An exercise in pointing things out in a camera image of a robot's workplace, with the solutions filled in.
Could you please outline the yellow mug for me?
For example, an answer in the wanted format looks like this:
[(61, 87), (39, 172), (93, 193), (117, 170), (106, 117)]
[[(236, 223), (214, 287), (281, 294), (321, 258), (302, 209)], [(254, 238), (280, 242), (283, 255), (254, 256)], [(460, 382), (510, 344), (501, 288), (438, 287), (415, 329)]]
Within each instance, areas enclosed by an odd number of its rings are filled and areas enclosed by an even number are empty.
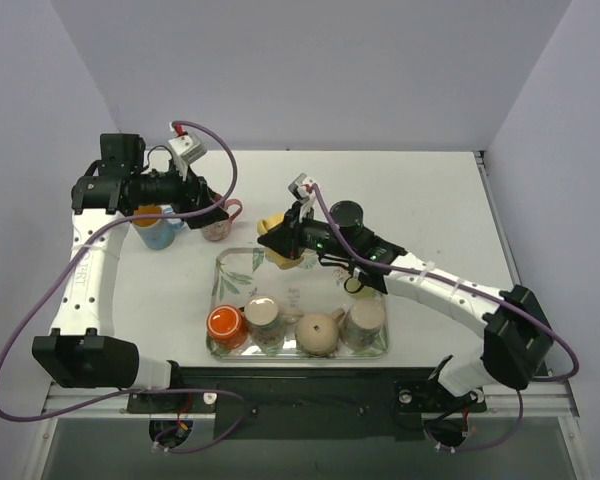
[(257, 242), (265, 248), (265, 256), (281, 270), (297, 267), (302, 262), (302, 256), (292, 252), (293, 231), (285, 224), (283, 213), (259, 220), (256, 230)]

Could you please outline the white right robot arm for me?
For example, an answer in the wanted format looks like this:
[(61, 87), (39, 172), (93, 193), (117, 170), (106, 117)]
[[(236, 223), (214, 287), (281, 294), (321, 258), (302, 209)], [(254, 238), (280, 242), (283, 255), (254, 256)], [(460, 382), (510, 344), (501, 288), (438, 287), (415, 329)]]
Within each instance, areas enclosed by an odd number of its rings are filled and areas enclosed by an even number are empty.
[(429, 402), (448, 409), (462, 396), (491, 384), (524, 390), (553, 344), (536, 296), (517, 285), (499, 290), (468, 282), (393, 244), (364, 226), (362, 208), (341, 201), (330, 222), (300, 215), (295, 202), (283, 214), (258, 221), (258, 243), (277, 262), (291, 262), (310, 250), (327, 265), (345, 268), (362, 285), (424, 305), (472, 331), (481, 347), (449, 355), (427, 383)]

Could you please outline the blue butterfly mug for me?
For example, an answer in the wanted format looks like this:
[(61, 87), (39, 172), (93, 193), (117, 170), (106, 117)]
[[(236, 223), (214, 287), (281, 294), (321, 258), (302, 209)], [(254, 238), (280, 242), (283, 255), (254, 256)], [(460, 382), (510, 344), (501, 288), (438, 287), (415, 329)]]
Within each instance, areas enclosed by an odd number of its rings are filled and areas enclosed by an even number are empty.
[[(147, 205), (134, 211), (134, 215), (174, 214), (170, 206)], [(134, 228), (145, 245), (152, 250), (168, 248), (175, 240), (176, 234), (184, 227), (179, 218), (151, 218), (133, 221)]]

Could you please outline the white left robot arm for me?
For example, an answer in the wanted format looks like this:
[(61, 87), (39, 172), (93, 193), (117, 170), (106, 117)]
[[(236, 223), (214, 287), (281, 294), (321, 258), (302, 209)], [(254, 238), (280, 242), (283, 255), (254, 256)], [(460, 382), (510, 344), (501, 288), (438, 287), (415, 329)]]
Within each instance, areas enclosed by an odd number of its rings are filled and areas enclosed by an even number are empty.
[(33, 340), (32, 354), (64, 388), (150, 390), (161, 410), (180, 408), (184, 384), (172, 378), (174, 362), (153, 359), (116, 338), (113, 295), (129, 220), (143, 206), (170, 206), (191, 229), (227, 219), (219, 194), (193, 173), (206, 149), (181, 129), (168, 142), (166, 171), (145, 169), (145, 142), (137, 134), (100, 137), (100, 159), (71, 190), (73, 253), (61, 305), (46, 336)]

